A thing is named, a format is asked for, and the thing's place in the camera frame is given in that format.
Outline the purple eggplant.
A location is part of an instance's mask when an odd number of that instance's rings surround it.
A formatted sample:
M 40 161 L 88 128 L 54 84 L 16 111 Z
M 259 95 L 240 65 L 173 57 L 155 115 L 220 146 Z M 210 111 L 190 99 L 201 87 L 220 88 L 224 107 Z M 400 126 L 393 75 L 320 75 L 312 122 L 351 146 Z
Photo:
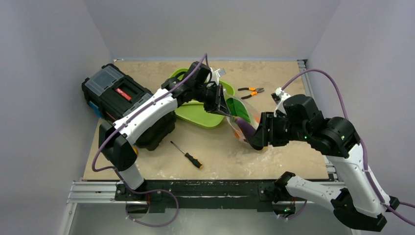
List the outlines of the purple eggplant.
M 234 121 L 244 135 L 245 140 L 248 141 L 255 135 L 256 129 L 250 123 L 240 117 L 235 117 Z

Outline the clear zip top bag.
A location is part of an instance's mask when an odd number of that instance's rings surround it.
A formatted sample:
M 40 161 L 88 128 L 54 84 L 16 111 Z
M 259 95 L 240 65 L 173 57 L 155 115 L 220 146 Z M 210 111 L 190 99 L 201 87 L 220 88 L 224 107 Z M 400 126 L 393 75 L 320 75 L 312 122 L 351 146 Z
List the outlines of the clear zip top bag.
M 231 112 L 231 116 L 226 117 L 226 120 L 231 127 L 232 133 L 240 142 L 248 144 L 249 142 L 245 137 L 244 132 L 237 124 L 236 118 L 244 120 L 255 132 L 259 126 L 261 114 L 244 99 L 237 98 L 230 94 L 226 95 L 225 98 L 226 104 Z

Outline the green bok choy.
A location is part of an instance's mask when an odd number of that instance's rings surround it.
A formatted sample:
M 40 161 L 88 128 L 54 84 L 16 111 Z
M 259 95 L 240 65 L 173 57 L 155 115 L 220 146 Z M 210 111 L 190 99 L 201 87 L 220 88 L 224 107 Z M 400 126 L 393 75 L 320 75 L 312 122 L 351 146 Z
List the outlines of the green bok choy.
M 237 98 L 228 98 L 226 100 L 232 116 L 240 117 L 247 122 L 251 122 L 250 114 L 244 103 Z

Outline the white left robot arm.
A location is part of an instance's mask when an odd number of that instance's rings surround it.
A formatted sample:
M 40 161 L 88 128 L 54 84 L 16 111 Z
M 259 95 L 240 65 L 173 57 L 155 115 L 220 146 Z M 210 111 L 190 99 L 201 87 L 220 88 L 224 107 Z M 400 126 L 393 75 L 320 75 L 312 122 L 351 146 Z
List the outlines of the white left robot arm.
M 146 194 L 145 179 L 135 165 L 137 154 L 133 144 L 142 134 L 165 115 L 192 100 L 203 104 L 207 113 L 230 116 L 223 85 L 213 80 L 211 68 L 203 62 L 193 62 L 182 79 L 171 77 L 155 94 L 127 116 L 99 127 L 99 148 L 127 186 L 127 194 L 140 200 Z

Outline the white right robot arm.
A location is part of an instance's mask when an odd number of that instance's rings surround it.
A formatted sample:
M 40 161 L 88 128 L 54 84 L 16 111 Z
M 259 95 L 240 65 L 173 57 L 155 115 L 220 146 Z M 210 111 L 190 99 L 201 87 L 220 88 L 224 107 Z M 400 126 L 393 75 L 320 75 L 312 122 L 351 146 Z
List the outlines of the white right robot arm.
M 299 197 L 332 211 L 354 230 L 380 232 L 385 212 L 399 206 L 373 176 L 364 145 L 353 124 L 344 117 L 325 118 L 312 97 L 298 94 L 282 100 L 283 111 L 263 112 L 256 130 L 246 133 L 255 150 L 304 141 L 334 165 L 344 188 L 330 188 L 285 172 L 275 181 L 276 200 Z

